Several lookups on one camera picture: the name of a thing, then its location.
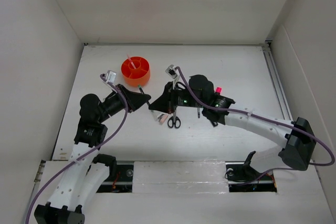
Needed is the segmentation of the black pen green end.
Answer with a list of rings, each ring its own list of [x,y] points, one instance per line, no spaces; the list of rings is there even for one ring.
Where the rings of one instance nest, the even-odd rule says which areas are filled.
[[[147,104],[148,106],[150,106],[150,99],[151,99],[151,96],[150,96],[149,94],[146,94],[146,93],[144,92],[144,90],[143,90],[143,88],[142,88],[141,85],[138,85],[138,88],[139,88],[139,91],[140,91],[141,95],[143,96],[143,98],[145,98],[145,100],[146,100],[146,104]]]

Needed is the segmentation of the pink transparent pen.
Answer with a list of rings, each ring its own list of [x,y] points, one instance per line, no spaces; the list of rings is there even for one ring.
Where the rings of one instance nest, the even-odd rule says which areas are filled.
[[[131,59],[131,57],[130,57],[129,54],[127,54],[127,58],[128,58],[128,60],[129,60],[129,62],[131,64],[131,66],[133,67],[133,69],[136,69],[136,66],[135,66],[134,62],[132,61],[132,59]]]

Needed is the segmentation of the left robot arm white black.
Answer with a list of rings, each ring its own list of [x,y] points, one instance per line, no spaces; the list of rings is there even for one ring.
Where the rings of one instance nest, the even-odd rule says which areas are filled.
[[[124,111],[139,109],[150,100],[150,95],[133,92],[118,84],[104,101],[95,94],[87,94],[80,101],[80,120],[69,163],[54,175],[61,176],[53,194],[44,205],[37,205],[37,223],[84,223],[85,210],[105,180],[117,175],[114,156],[100,154],[109,141],[104,121]]]

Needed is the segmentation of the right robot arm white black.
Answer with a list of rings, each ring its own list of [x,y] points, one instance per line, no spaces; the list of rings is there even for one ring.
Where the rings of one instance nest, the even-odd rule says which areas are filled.
[[[200,74],[182,82],[174,80],[164,86],[162,95],[150,103],[149,109],[172,114],[171,127],[179,126],[178,107],[202,109],[202,116],[213,126],[237,127],[274,142],[274,148],[248,154],[238,168],[239,183],[258,180],[265,173],[275,170],[275,164],[279,162],[283,163],[283,170],[308,169],[316,140],[307,120],[277,120],[255,114],[252,109],[239,108],[233,99],[222,96],[220,90]]]

